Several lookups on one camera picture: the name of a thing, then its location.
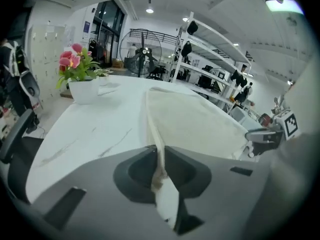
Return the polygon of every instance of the flower pot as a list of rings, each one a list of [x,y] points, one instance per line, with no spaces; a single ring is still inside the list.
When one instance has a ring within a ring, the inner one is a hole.
[[[106,86],[108,84],[109,77],[108,76],[99,76],[98,80],[99,80],[100,86]]]
[[[98,97],[99,81],[97,78],[87,81],[70,81],[69,88],[76,103],[91,104]]]

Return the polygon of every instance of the white cloth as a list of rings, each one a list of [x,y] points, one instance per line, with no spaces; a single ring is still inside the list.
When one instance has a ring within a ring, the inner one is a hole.
[[[135,46],[131,46],[129,48],[129,58],[132,58],[133,56],[136,55],[136,50],[137,50],[137,47],[135,47]]]
[[[146,94],[150,131],[164,162],[164,146],[233,158],[246,143],[244,129],[199,95],[151,88]]]

